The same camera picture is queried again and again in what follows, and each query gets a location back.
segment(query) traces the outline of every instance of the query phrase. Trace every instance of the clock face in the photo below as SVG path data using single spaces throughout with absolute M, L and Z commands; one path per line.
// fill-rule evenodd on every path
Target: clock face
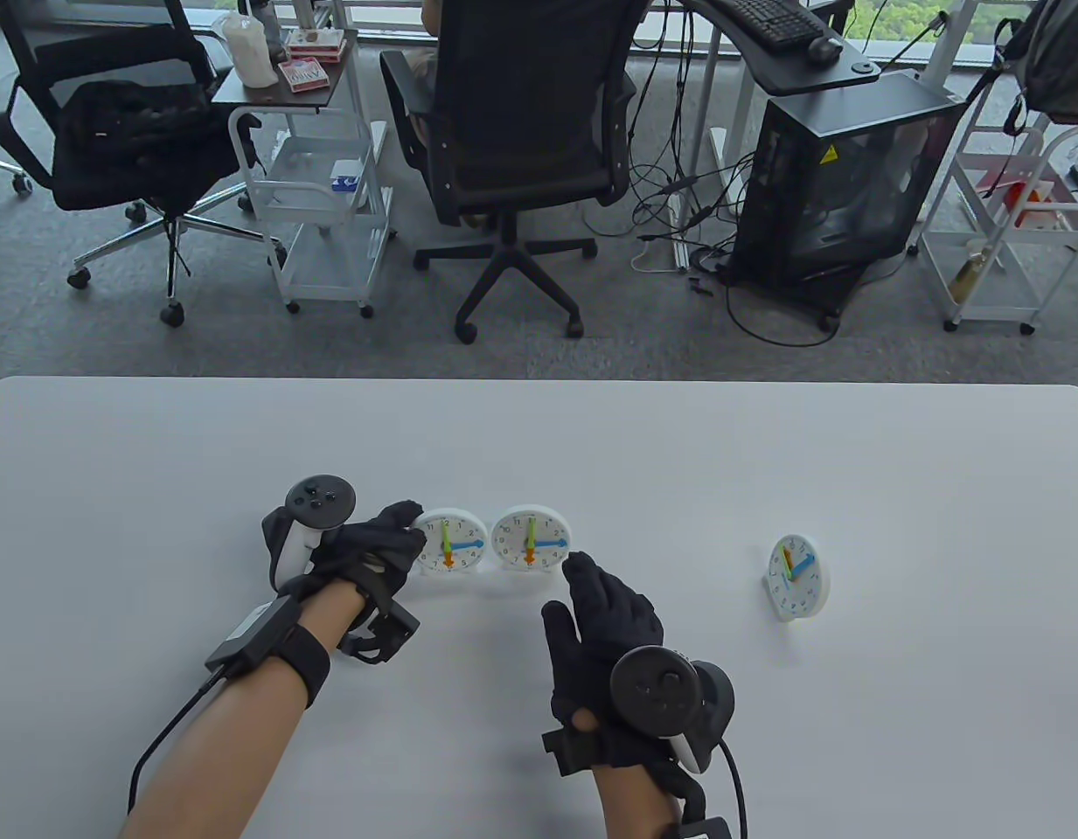
M 427 572 L 455 574 L 474 567 L 488 544 L 488 529 L 478 517 L 454 507 L 424 512 L 414 526 L 426 534 L 418 563 Z
M 785 536 L 775 544 L 763 583 L 782 620 L 817 615 L 830 594 L 830 576 L 818 562 L 818 551 L 802 536 Z
M 570 554 L 570 526 L 549 507 L 513 507 L 492 527 L 492 549 L 508 568 L 550 570 Z

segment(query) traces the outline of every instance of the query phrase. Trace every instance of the computer mouse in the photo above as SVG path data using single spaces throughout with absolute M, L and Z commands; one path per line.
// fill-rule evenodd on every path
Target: computer mouse
M 807 64 L 811 67 L 833 67 L 842 55 L 842 41 L 823 36 L 807 45 Z

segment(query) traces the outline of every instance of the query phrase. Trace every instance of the bottle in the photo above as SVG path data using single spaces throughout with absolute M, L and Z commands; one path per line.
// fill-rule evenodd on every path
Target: bottle
M 982 276 L 982 272 L 985 271 L 986 263 L 990 261 L 987 251 L 989 248 L 986 247 L 978 251 L 971 251 L 969 259 L 958 269 L 955 278 L 951 280 L 951 297 L 958 305 L 966 303 L 966 299 L 973 291 L 975 285 L 978 285 L 979 277 Z

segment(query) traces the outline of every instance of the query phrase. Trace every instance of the keyboard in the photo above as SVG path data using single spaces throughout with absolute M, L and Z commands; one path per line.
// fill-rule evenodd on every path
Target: keyboard
M 770 53 L 806 47 L 826 35 L 818 20 L 793 0 L 709 0 Z

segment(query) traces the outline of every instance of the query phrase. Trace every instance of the blue clock hand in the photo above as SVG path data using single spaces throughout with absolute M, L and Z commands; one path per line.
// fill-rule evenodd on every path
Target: blue clock hand
M 806 560 L 803 560 L 802 563 L 799 563 L 798 565 L 794 566 L 794 570 L 791 572 L 791 579 L 796 579 L 796 577 L 798 577 L 800 574 L 802 574 L 802 572 L 805 572 L 807 568 L 810 568 L 814 564 L 815 564 L 815 555 L 814 554 L 807 554 Z

